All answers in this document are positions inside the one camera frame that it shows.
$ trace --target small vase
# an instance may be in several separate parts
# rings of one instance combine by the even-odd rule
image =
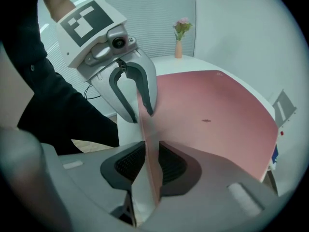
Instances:
[[[176,41],[175,58],[183,57],[183,46],[181,41]]]

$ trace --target white wall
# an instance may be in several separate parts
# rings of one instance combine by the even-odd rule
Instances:
[[[271,104],[282,89],[296,114],[278,138],[279,193],[293,189],[309,158],[309,50],[280,0],[196,0],[196,58],[238,76]]]

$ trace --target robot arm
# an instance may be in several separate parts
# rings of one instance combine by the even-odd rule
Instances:
[[[105,101],[126,121],[135,113],[119,89],[122,73],[135,81],[149,115],[157,99],[153,62],[125,29],[126,18],[104,0],[92,0],[57,23],[60,50],[68,67],[76,68]]]

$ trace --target person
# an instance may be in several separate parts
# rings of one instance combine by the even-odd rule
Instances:
[[[117,124],[103,116],[55,72],[40,38],[38,0],[1,0],[1,37],[12,64],[34,91],[18,123],[59,155],[81,153],[72,139],[119,146]],[[59,21],[75,8],[70,0],[44,0]]]

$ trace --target cable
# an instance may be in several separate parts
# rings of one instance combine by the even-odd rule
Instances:
[[[87,92],[88,92],[88,89],[89,89],[90,87],[92,87],[91,84],[90,84],[90,85],[86,88],[86,90],[84,91],[84,98],[85,98],[86,100],[92,100],[92,99],[96,99],[96,98],[101,97],[100,95],[98,95],[98,96],[96,96],[96,97],[88,98],[88,97],[87,97]]]

